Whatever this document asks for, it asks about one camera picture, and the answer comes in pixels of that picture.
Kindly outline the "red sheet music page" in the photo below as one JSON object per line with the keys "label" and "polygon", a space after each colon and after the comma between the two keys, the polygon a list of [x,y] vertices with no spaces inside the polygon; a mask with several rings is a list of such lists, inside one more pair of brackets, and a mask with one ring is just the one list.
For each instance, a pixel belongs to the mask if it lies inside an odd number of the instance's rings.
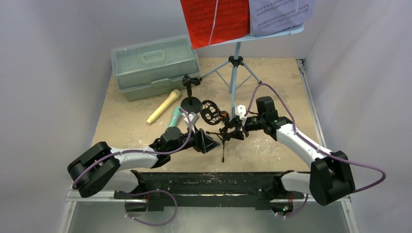
{"label": "red sheet music page", "polygon": [[250,32],[247,0],[180,0],[194,49],[244,37]]}

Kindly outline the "light blue music stand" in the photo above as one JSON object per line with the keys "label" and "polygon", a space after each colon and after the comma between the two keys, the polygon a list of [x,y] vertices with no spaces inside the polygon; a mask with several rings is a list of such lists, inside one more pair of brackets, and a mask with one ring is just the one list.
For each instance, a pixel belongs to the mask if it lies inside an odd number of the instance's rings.
{"label": "light blue music stand", "polygon": [[[208,45],[207,47],[225,45],[225,44],[233,44],[234,43],[235,44],[234,55],[229,56],[224,63],[222,63],[219,66],[215,67],[213,70],[206,73],[205,75],[202,75],[200,77],[200,80],[203,81],[206,77],[208,77],[209,75],[211,75],[213,73],[216,73],[222,79],[222,81],[228,87],[228,91],[229,91],[229,94],[230,94],[230,97],[231,97],[231,105],[230,105],[231,106],[231,112],[230,113],[232,114],[232,113],[234,113],[233,109],[234,109],[234,105],[235,105],[236,90],[239,87],[241,87],[251,77],[253,77],[258,82],[258,84],[262,83],[261,79],[257,77],[257,75],[251,70],[251,68],[244,62],[243,57],[240,56],[241,43],[246,42],[246,41],[258,40],[258,39],[266,39],[266,38],[271,38],[271,37],[296,34],[296,33],[302,32],[303,30],[304,30],[304,23],[301,23],[299,25],[289,27],[287,29],[281,30],[279,32],[276,32],[276,33],[273,33],[273,34],[270,34],[270,35],[253,36],[253,35],[248,34],[248,35],[246,35],[244,37],[241,37],[241,38],[238,38],[238,39],[233,39],[233,40],[229,40],[229,41],[225,41],[225,42],[221,42],[221,43],[217,43],[217,44],[213,44],[213,45]],[[232,66],[230,82],[227,82],[222,77],[222,75],[218,72],[219,69],[223,68],[227,64],[230,64]],[[238,73],[238,67],[239,66],[245,67],[250,75],[241,84],[237,85],[236,82],[237,82],[237,73]]]}

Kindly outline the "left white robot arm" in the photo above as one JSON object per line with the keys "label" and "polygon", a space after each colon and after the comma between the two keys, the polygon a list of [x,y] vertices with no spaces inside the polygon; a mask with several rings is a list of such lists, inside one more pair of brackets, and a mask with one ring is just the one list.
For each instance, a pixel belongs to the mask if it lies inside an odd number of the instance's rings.
{"label": "left white robot arm", "polygon": [[171,160],[171,155],[189,148],[206,154],[220,146],[203,129],[189,129],[182,133],[177,127],[168,127],[152,144],[141,149],[116,149],[104,141],[98,142],[71,162],[68,173],[72,188],[83,198],[102,191],[117,172],[133,168],[158,168]]}

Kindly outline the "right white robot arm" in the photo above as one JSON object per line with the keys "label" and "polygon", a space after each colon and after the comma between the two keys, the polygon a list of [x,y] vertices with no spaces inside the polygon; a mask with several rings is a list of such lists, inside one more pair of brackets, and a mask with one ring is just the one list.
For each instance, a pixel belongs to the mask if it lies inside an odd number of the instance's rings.
{"label": "right white robot arm", "polygon": [[311,195],[318,204],[326,206],[355,192],[355,182],[347,155],[333,152],[301,133],[293,122],[279,116],[271,97],[256,100],[257,115],[247,116],[244,105],[233,107],[229,128],[235,128],[237,138],[243,140],[250,131],[263,131],[273,140],[294,152],[309,172],[288,170],[273,178],[272,190],[280,198],[291,192]]}

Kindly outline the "black round-base microphone stand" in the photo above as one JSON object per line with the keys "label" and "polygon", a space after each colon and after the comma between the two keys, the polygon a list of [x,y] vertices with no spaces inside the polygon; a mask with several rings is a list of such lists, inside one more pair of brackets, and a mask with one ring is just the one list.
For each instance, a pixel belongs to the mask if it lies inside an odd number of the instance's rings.
{"label": "black round-base microphone stand", "polygon": [[187,97],[184,98],[180,106],[188,113],[199,113],[201,110],[201,101],[192,95],[192,86],[199,86],[201,81],[199,78],[192,78],[185,74],[182,79],[182,84],[187,90]]}

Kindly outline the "mint green microphone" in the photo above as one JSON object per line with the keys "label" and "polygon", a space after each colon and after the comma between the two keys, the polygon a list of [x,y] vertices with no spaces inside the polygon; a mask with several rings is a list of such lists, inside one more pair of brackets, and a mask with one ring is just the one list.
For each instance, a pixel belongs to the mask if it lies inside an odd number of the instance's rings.
{"label": "mint green microphone", "polygon": [[168,124],[168,127],[176,127],[178,124],[179,119],[181,118],[181,112],[180,112],[180,106],[176,106],[175,109],[173,110],[171,120]]}

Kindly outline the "cream yellow microphone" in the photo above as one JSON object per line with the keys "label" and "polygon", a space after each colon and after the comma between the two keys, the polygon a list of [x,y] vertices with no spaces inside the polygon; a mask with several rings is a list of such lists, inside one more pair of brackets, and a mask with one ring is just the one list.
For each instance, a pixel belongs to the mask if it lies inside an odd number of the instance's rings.
{"label": "cream yellow microphone", "polygon": [[173,90],[169,96],[157,107],[157,109],[146,120],[148,124],[152,124],[157,120],[161,114],[181,96],[181,92],[178,89]]}

